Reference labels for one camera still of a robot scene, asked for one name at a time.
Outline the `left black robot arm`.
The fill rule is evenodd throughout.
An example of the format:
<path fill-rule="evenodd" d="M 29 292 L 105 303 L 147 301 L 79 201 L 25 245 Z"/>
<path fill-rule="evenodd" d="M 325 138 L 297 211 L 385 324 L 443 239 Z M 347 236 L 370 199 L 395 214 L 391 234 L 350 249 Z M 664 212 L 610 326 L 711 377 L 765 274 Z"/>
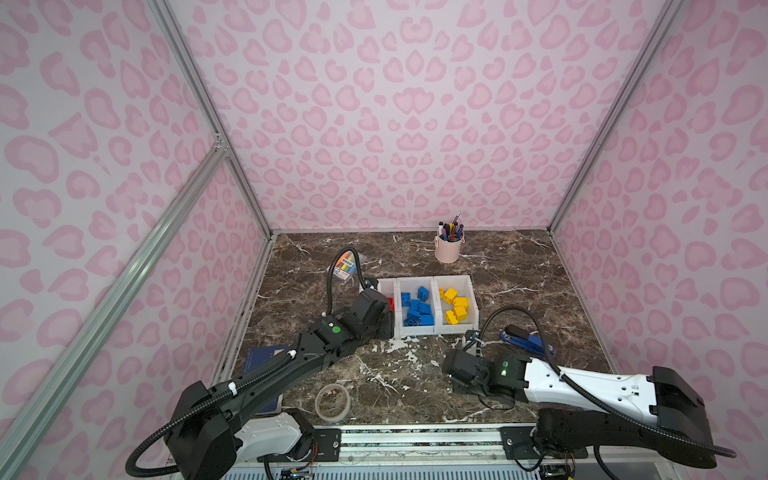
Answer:
<path fill-rule="evenodd" d="M 210 388 L 198 381 L 181 394 L 164 442 L 185 479 L 219 479 L 242 447 L 235 434 L 274 398 L 338 363 L 373 339 L 390 339 L 388 298 L 365 289 L 349 307 L 318 318 L 260 367 Z"/>

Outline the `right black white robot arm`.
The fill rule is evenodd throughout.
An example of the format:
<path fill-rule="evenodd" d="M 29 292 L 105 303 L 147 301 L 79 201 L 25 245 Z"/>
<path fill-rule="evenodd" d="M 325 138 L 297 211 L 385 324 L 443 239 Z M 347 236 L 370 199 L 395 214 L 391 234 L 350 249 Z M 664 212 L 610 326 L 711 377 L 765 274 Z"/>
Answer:
<path fill-rule="evenodd" d="M 657 367 L 650 375 L 609 375 L 553 368 L 522 354 L 489 360 L 453 349 L 442 371 L 466 393 L 508 406 L 539 405 L 527 443 L 540 452 L 626 446 L 687 467 L 717 465 L 704 402 L 669 368 Z"/>

